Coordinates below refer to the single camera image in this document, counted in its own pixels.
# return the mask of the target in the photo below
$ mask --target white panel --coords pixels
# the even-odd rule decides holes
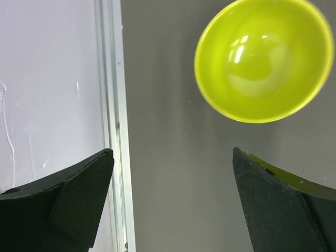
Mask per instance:
[[[0,1],[0,191],[104,148],[94,8]],[[112,251],[108,207],[91,251]]]

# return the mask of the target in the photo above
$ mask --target yellow bowl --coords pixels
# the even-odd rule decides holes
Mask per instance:
[[[287,117],[319,92],[334,57],[328,21],[305,0],[239,0],[205,28],[195,76],[208,103],[241,122]]]

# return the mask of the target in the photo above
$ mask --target gray tabletop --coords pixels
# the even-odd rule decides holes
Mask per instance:
[[[274,123],[232,121],[202,98],[193,72],[196,44],[230,2],[122,1],[139,252],[252,252],[232,170],[235,146],[336,187],[335,68],[309,105]],[[336,34],[336,2],[314,3]]]

